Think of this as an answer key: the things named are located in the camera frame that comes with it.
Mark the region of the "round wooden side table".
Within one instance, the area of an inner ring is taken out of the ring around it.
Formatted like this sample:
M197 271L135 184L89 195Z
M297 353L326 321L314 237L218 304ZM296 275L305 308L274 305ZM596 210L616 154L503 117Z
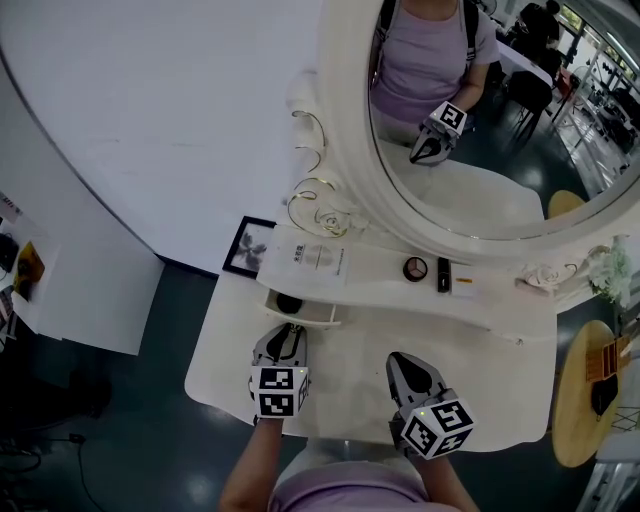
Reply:
M580 329L569 347L559 373L551 422L554 454L564 467L575 468L587 462L611 430L625 368L617 374L618 396L603 416L597 416L591 407L594 383L586 382L586 352L617 338L604 322L594 320Z

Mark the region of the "white artificial flower bunch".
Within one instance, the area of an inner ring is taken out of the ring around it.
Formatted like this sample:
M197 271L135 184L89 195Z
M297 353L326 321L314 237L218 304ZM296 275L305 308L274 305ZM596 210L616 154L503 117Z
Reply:
M632 264L624 237L616 236L610 247L589 256L588 279L595 295L623 308L629 305Z

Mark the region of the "yellow and black device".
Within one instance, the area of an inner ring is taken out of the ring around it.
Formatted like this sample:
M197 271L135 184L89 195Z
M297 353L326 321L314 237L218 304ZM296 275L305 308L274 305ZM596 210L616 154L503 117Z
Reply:
M40 282L45 265L35 246L29 241L21 250L13 281L13 291L29 302L35 286Z

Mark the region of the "person's right forearm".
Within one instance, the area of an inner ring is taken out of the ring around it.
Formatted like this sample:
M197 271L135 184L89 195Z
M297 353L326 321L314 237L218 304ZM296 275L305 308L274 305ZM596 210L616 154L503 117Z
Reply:
M411 459L411 463L432 501L460 512L480 512L446 456L429 460L416 457Z

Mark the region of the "oval white-framed mirror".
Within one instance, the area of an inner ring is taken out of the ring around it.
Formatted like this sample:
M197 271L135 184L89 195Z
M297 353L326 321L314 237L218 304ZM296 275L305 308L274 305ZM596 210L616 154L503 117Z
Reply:
M451 259L523 259L573 252L615 235L640 235L640 163L585 205L551 220L539 196L456 161L422 167L371 127L368 60L382 0L324 0L318 93L325 133L347 189L378 224Z

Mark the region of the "black picture frame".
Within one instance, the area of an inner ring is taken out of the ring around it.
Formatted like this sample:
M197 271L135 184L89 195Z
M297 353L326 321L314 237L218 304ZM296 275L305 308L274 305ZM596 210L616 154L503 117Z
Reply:
M255 280L275 226L273 221L244 216L222 269Z

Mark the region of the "round black makeup compact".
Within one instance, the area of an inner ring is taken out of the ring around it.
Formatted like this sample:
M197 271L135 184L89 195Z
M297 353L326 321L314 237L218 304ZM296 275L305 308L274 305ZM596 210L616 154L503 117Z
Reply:
M409 282L417 283L428 275L428 265L423 258L412 256L404 262L402 273Z

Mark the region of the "small white box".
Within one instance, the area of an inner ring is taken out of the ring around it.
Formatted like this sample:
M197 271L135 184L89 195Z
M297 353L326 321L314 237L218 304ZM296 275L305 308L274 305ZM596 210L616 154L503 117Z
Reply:
M476 294L477 283L472 267L451 263L450 277L452 296L470 298Z

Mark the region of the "white paper box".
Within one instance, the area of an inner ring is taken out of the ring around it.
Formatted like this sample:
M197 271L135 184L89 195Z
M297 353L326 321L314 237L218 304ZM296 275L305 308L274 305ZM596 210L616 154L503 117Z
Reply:
M333 241L294 237L275 242L266 253L266 275L323 287L344 286L350 249Z

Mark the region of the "person's light trousers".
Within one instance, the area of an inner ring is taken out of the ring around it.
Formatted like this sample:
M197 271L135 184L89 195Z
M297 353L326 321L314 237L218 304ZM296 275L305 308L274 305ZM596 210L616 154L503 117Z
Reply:
M288 464L281 476L343 462L377 463L407 475L418 475L410 461L392 445L354 440L309 438L305 447Z

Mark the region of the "person's lilac shirt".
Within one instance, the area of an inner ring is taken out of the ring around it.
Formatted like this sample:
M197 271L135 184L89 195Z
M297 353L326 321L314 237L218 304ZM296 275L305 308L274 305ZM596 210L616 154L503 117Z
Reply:
M277 484L268 512L460 512L431 501L423 483L387 465L341 462Z

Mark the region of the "white shelving desk unit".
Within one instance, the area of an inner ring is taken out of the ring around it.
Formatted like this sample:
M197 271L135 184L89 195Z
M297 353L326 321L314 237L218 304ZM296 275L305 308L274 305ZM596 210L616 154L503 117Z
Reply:
M12 295L34 333L138 354L164 265L101 205L86 203L57 227L22 214L0 233L33 246L44 265L28 299Z

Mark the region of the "white dressing table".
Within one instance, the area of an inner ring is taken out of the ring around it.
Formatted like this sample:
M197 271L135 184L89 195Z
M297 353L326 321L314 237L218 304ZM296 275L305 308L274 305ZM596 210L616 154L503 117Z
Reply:
M467 0L382 0L368 60L374 136L404 147L409 162L433 167L462 148L467 113L497 57L490 20ZM306 328L309 395L299 414L282 419L289 435L389 443L395 412L386 361L405 352L434 366L474 415L466 451L491 452L539 440L552 399L557 316L591 297L588 258L612 245L523 259L451 259L416 248L378 224L347 189L325 133L317 64L291 83L287 105L295 146L303 153L266 253L294 237L333 241L350 249L344 286L323 287L266 275L255 280L223 271L192 361L187 395L252 422L249 382L253 349L289 322L259 303L269 289L336 304L342 325ZM409 282L412 256L428 275ZM473 268L477 291L437 291L437 260ZM516 347L513 339L523 338Z

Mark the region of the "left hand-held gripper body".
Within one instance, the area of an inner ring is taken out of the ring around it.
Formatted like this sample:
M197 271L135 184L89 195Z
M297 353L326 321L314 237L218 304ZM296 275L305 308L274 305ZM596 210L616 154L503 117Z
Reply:
M259 419L296 417L309 395L308 367L252 366L250 393Z

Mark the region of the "brown wooden organizer box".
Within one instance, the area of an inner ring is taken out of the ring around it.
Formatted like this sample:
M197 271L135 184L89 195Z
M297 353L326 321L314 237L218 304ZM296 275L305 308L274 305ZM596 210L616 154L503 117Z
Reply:
M608 342L601 348L586 352L586 382L605 381L626 368L633 359L633 341L625 335Z

